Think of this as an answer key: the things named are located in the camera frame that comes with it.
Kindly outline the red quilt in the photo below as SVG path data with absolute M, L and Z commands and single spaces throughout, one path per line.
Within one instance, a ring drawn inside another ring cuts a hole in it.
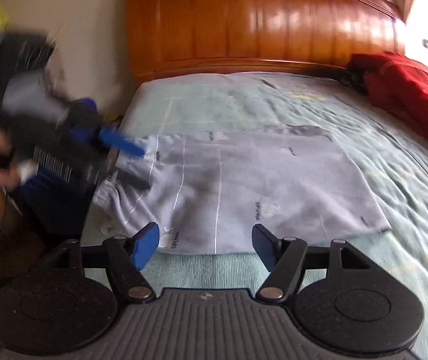
M 428 67 L 394 52 L 353 54 L 348 71 L 363 80 L 370 103 L 428 140 Z

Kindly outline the green plaid bed blanket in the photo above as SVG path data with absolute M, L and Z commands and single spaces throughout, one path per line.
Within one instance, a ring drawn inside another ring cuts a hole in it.
M 146 149 L 119 166 L 150 183 L 96 193 L 85 245 L 148 222 L 156 290 L 248 288 L 267 270 L 251 229 L 354 244 L 422 301 L 414 353 L 428 359 L 428 143 L 334 80 L 196 74 L 140 86 L 121 129 Z

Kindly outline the grey long pants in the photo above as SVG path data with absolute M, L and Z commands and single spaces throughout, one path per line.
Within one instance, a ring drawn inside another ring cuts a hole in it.
M 390 228 L 358 166 L 322 128 L 151 135 L 142 143 L 143 158 L 120 155 L 118 165 L 150 189 L 106 180 L 94 202 L 126 235 L 155 222 L 163 253 L 249 253 L 256 224 L 309 244 Z

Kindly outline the orange wooden headboard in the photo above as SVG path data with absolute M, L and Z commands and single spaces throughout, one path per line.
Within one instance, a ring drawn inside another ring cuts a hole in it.
M 403 53 L 387 0 L 125 0 L 137 85 L 196 73 L 339 77 L 354 54 Z

